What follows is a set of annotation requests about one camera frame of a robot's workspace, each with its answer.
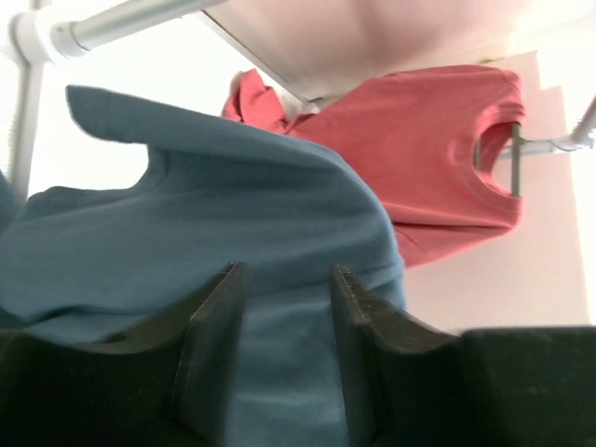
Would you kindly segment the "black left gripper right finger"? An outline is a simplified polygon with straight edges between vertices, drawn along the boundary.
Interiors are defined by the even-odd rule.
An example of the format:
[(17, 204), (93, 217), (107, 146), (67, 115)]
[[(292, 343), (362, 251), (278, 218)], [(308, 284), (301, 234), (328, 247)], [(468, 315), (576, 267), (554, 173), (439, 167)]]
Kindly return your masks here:
[(591, 446), (591, 326), (438, 331), (331, 278), (352, 446)]

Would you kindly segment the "blue t shirt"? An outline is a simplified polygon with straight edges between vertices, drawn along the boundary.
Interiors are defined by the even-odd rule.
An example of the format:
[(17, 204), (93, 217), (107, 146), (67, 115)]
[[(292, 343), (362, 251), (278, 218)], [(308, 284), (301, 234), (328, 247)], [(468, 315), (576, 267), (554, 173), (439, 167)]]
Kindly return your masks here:
[(230, 446), (344, 446), (329, 275), (342, 265), (403, 305), (380, 200), (320, 145), (113, 91), (70, 86), (73, 121), (143, 144), (128, 189), (53, 187), (1, 236), (5, 320), (96, 342), (174, 304), (221, 267), (250, 270)]

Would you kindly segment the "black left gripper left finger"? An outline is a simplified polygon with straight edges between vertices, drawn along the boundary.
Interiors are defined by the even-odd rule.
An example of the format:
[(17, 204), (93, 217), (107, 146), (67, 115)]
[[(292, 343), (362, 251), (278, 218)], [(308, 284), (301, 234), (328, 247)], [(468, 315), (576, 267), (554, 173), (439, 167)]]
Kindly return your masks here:
[(97, 344), (1, 333), (5, 446), (220, 446), (245, 307), (243, 263)]

